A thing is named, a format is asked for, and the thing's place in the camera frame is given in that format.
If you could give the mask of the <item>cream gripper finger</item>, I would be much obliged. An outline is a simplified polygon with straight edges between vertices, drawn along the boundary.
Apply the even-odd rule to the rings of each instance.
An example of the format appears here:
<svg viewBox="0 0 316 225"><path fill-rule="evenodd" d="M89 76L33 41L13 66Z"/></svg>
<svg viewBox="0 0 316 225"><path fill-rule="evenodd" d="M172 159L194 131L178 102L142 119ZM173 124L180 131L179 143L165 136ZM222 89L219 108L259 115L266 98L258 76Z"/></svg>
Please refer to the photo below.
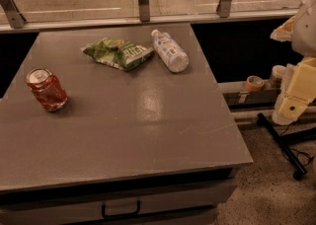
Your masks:
<svg viewBox="0 0 316 225"><path fill-rule="evenodd" d="M270 38L281 42L291 41L294 20L295 17L292 16L291 18L286 20L282 25L274 29L270 35Z"/></svg>
<svg viewBox="0 0 316 225"><path fill-rule="evenodd" d="M304 57L298 64L287 64L272 114L273 122L290 125L316 99L316 58Z"/></svg>

